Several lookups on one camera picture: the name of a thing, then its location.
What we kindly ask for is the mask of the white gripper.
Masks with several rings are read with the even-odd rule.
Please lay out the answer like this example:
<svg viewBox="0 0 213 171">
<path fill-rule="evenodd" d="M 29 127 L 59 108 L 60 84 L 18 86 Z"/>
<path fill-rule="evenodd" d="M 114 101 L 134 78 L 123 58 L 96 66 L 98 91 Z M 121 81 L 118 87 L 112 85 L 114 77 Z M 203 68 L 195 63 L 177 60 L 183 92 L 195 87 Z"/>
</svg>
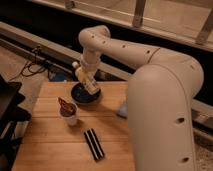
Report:
<svg viewBox="0 0 213 171">
<path fill-rule="evenodd" d="M 81 83 L 92 83 L 97 67 L 93 64 L 74 62 L 75 75 Z"/>
</svg>

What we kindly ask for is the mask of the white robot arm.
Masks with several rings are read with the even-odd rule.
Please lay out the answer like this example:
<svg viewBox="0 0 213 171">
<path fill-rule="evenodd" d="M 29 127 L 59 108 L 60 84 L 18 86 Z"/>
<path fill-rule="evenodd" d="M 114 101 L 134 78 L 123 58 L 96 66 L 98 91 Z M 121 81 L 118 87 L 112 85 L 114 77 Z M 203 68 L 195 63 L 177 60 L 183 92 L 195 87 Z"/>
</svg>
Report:
<svg viewBox="0 0 213 171">
<path fill-rule="evenodd" d="M 135 171 L 197 171 L 191 103 L 204 82 L 201 64 L 166 48 L 113 39 L 104 26 L 80 31 L 78 80 L 91 95 L 107 55 L 135 70 L 128 81 L 127 119 Z"/>
</svg>

